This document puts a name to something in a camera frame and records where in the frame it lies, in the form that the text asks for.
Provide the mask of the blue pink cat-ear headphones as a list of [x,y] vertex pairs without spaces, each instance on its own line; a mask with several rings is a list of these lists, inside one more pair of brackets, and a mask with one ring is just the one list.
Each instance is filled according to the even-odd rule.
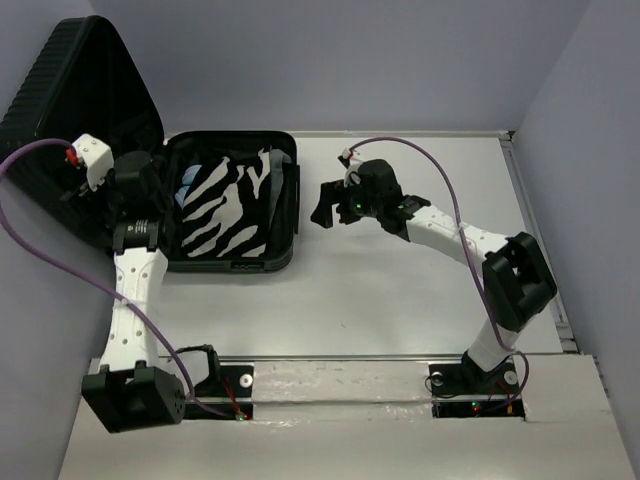
[[181,185],[174,195],[174,199],[180,209],[184,207],[187,193],[201,168],[201,165],[192,165],[184,171],[181,179]]

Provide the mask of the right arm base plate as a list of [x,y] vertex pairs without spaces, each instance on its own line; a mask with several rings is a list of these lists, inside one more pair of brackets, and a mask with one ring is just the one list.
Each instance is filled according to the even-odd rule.
[[512,362],[499,367],[490,379],[472,383],[463,377],[460,363],[429,365],[424,380],[436,419],[526,417],[517,395],[519,378]]

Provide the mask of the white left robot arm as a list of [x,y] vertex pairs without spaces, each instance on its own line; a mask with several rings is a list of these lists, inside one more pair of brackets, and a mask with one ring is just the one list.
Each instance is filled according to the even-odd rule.
[[209,361],[187,370],[150,318],[175,239],[172,180],[167,161],[145,151],[118,157],[106,172],[115,216],[114,304],[98,370],[83,377],[81,394],[111,434],[177,425],[195,392],[209,395],[221,383],[221,370]]

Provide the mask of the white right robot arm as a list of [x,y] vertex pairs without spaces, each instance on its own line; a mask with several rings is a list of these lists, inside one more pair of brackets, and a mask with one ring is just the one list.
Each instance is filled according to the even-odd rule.
[[482,392],[497,378],[522,331],[557,294],[557,284],[538,241],[464,225],[431,201],[402,191],[391,165],[382,159],[358,162],[342,180],[320,187],[313,223],[375,219],[387,233],[435,250],[469,268],[488,318],[460,361],[459,380]]

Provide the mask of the black hard-shell suitcase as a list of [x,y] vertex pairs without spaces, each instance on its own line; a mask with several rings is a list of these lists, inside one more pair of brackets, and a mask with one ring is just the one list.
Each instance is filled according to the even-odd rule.
[[279,149],[291,162],[274,219],[266,228],[266,251],[188,258],[178,246],[167,255],[173,272],[275,272],[293,256],[299,224],[300,169],[294,138],[281,131],[190,131],[165,136],[156,106],[114,25],[97,15],[60,21],[53,29],[1,121],[1,155],[46,138],[74,140],[89,133],[119,157],[145,151],[162,157],[179,176],[190,164],[223,156],[246,158]]

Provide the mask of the zebra print pouch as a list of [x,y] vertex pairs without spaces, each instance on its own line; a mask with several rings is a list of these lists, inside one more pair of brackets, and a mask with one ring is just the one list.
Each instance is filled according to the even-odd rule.
[[190,259],[262,256],[275,209],[271,152],[214,156],[195,165],[202,168],[180,209],[181,253]]

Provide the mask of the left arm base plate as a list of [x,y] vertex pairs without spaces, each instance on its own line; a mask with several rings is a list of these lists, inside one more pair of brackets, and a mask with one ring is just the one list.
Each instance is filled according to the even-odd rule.
[[194,404],[185,407],[185,420],[252,420],[254,405],[254,365],[249,363],[223,363],[221,379],[207,378],[195,386],[197,398],[209,409]]

